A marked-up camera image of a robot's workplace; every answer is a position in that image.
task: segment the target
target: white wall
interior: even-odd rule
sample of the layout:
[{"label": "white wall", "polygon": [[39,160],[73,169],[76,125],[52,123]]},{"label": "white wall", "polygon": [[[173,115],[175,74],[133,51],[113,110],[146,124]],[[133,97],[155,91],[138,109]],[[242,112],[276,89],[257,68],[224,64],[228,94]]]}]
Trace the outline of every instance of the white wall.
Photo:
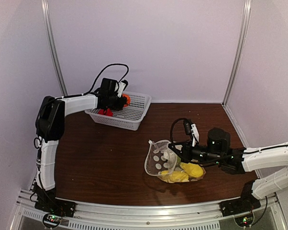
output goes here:
[{"label": "white wall", "polygon": [[[288,141],[288,0],[253,1],[228,105],[248,146]],[[261,173],[266,176],[274,171]],[[280,196],[288,204],[288,190]],[[288,220],[288,205],[283,209]]]},{"label": "white wall", "polygon": [[0,0],[0,230],[35,169],[34,121],[60,95],[40,0]]},{"label": "white wall", "polygon": [[[131,68],[128,90],[154,102],[220,103],[243,7],[243,0],[52,0],[67,91],[87,91],[104,66],[122,62]],[[118,79],[124,71],[103,76]]]}]

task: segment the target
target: vertical metal post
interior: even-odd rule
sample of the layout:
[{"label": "vertical metal post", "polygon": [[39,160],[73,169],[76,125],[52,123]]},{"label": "vertical metal post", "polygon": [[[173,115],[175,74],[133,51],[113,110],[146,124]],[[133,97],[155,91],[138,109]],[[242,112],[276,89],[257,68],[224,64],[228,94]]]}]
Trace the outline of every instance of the vertical metal post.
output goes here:
[{"label": "vertical metal post", "polygon": [[228,103],[230,94],[232,92],[234,80],[235,80],[235,77],[236,77],[240,62],[241,62],[242,50],[243,50],[243,46],[245,44],[249,20],[250,20],[251,2],[252,2],[252,0],[245,0],[240,37],[239,37],[239,41],[238,41],[238,47],[236,50],[236,54],[235,54],[235,58],[234,58],[234,62],[233,62],[233,68],[231,71],[227,91],[226,91],[226,94],[225,94],[225,97],[224,97],[224,100],[222,103],[222,105],[224,107],[226,107],[226,105]]},{"label": "vertical metal post", "polygon": [[49,14],[49,9],[48,9],[48,0],[42,0],[42,12],[44,16],[46,33],[47,33],[48,43],[49,43],[49,47],[51,51],[51,56],[53,59],[55,72],[56,72],[58,82],[59,82],[59,87],[60,87],[62,95],[67,96],[68,94],[67,94],[66,86],[64,84],[64,80],[63,80],[63,76],[62,76],[62,72],[61,72],[61,68],[60,68],[60,64],[58,60],[57,50],[55,47],[55,40],[54,40],[50,14]]}]

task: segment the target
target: robotic arm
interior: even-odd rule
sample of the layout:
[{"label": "robotic arm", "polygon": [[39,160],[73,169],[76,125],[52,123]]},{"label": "robotic arm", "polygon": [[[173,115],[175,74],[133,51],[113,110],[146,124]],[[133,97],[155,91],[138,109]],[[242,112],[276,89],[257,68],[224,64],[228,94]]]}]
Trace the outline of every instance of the robotic arm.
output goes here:
[{"label": "robotic arm", "polygon": [[88,109],[121,110],[127,104],[127,98],[122,95],[127,85],[125,80],[117,82],[104,78],[94,93],[43,99],[35,122],[38,136],[34,143],[38,149],[37,182],[33,189],[37,194],[36,209],[73,217],[76,204],[55,197],[55,154],[64,133],[65,117]]},{"label": "robotic arm", "polygon": [[[174,142],[173,128],[183,120],[191,141]],[[274,174],[245,184],[241,197],[221,202],[223,216],[235,215],[260,207],[260,199],[288,187],[288,142],[264,148],[230,148],[230,134],[219,128],[208,132],[207,145],[199,145],[196,125],[186,118],[176,120],[171,127],[171,143],[168,145],[185,163],[216,164],[230,174],[243,174],[257,169],[285,166]]]}]

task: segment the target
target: brown wooden table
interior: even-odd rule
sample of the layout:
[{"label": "brown wooden table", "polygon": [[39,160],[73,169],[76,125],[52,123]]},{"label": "brown wooden table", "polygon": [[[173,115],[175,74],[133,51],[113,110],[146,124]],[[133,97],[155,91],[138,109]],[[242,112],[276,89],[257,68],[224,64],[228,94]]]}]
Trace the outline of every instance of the brown wooden table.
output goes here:
[{"label": "brown wooden table", "polygon": [[[254,172],[229,175],[217,166],[206,169],[198,182],[167,184],[144,171],[148,140],[169,139],[172,122],[179,117],[197,124],[200,144],[207,132],[220,127],[231,134],[231,146],[242,147],[220,104],[151,104],[137,131],[95,124],[84,112],[66,118],[65,134],[56,155],[57,197],[109,205],[175,205],[227,199],[240,195]],[[188,139],[182,124],[177,141]]]}]

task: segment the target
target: yellow object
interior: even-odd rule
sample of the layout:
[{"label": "yellow object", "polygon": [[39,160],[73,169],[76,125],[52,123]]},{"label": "yellow object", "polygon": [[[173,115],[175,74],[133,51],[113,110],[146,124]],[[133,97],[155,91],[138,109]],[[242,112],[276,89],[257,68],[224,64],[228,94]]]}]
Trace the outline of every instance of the yellow object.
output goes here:
[{"label": "yellow object", "polygon": [[167,174],[168,170],[161,172],[161,180],[168,183],[176,183],[176,182],[189,182],[188,174],[180,171],[173,171],[171,174]]},{"label": "yellow object", "polygon": [[203,169],[197,165],[192,163],[180,163],[180,167],[191,177],[201,177],[203,176],[204,172]]}]

